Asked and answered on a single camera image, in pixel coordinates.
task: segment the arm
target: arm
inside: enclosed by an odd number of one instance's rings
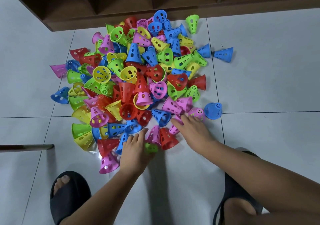
[[[171,121],[187,144],[229,174],[268,211],[320,214],[320,184],[215,141],[196,117],[182,115],[181,119],[184,125]]]
[[[154,156],[147,154],[144,148],[147,131],[143,129],[140,134],[128,138],[123,144],[118,173],[61,225],[114,223],[129,191]]]

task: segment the person's right hand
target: person's right hand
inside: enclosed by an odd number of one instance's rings
[[[195,152],[201,154],[205,150],[205,146],[210,145],[210,142],[214,141],[214,138],[199,118],[187,117],[187,115],[182,114],[181,120],[183,121],[183,125],[175,119],[171,119],[171,122],[181,132],[187,144]]]

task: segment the person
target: person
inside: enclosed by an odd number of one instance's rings
[[[225,171],[225,193],[213,224],[320,224],[320,184],[216,141],[196,117],[182,115],[181,119],[183,125],[171,121],[191,149]],[[130,189],[154,156],[144,150],[146,132],[143,129],[128,138],[119,171],[93,196],[80,174],[67,171],[58,176],[50,195],[55,224],[114,223]],[[270,213],[261,214],[263,207]]]

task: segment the forearm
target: forearm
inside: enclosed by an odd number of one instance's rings
[[[113,224],[138,175],[121,170],[94,196],[68,217],[63,225]]]
[[[269,211],[320,214],[320,184],[290,170],[213,141],[199,154],[214,163]]]

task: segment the black slide sandal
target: black slide sandal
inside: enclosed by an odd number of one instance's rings
[[[250,152],[250,151],[242,151],[244,153],[247,153],[249,155],[255,156],[259,158],[256,154]],[[220,219],[218,224],[222,224],[224,221],[224,203],[229,198],[241,198],[246,201],[248,201],[256,210],[257,215],[260,215],[263,209],[263,206],[258,203],[251,195],[249,195],[248,192],[246,192],[233,178],[231,178],[227,173],[225,173],[225,192],[222,198],[222,201],[220,202],[217,211],[214,214],[214,220],[213,225],[216,225],[217,215],[220,210]]]
[[[54,184],[58,178],[64,175],[70,177],[69,182],[53,195]],[[59,225],[64,218],[78,210],[90,197],[91,191],[84,177],[74,171],[60,174],[55,179],[50,191],[50,210],[54,223]]]

